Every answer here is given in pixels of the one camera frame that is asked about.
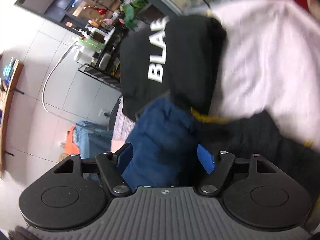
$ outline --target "wooden board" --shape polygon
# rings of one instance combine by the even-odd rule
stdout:
[[[7,126],[8,126],[8,120],[9,120],[9,112],[11,108],[11,103],[13,99],[13,94],[16,89],[21,71],[23,69],[23,63],[19,62],[18,60],[14,64],[14,71],[11,77],[10,84],[8,86],[7,95],[4,100],[3,109],[2,109],[2,118],[1,118],[1,127],[0,127],[0,178],[2,179],[3,172],[5,170],[5,158],[4,158],[4,152],[5,152],[5,139],[6,139],[6,132],[7,132]]]

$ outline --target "gray ribbed surface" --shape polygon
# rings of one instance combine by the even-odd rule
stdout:
[[[70,232],[30,231],[42,240],[306,240],[302,228],[262,232],[232,220],[215,198],[197,195],[191,187],[138,188],[134,195],[114,199],[94,223]]]

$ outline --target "white fabric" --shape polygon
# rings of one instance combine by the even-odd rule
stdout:
[[[320,150],[320,25],[293,0],[233,0],[212,13],[227,30],[211,115],[267,109],[280,132]]]

